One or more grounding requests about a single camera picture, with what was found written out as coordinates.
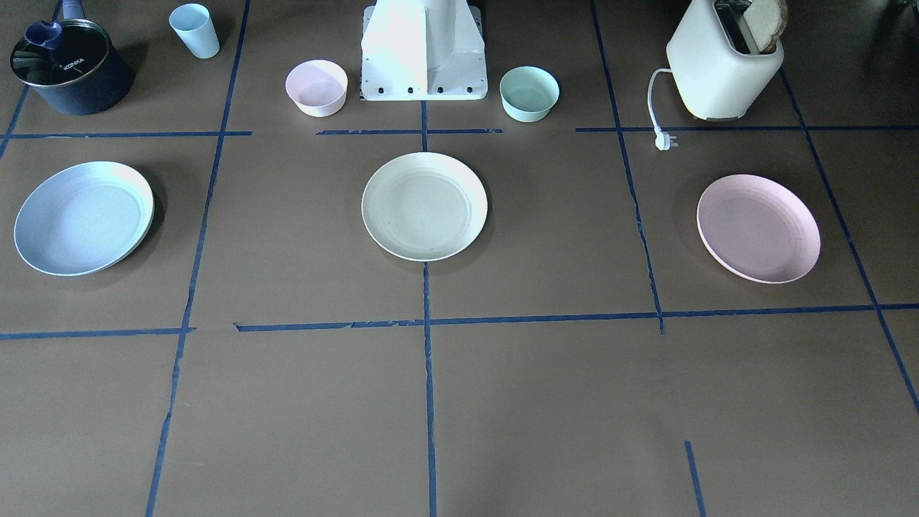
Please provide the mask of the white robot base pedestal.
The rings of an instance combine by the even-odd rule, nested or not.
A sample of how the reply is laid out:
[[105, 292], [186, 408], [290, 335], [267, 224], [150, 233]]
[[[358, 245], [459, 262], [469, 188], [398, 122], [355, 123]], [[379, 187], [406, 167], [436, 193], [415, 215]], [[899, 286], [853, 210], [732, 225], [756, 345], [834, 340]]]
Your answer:
[[482, 13], [467, 1], [378, 1], [363, 11], [366, 101], [478, 101], [489, 89]]

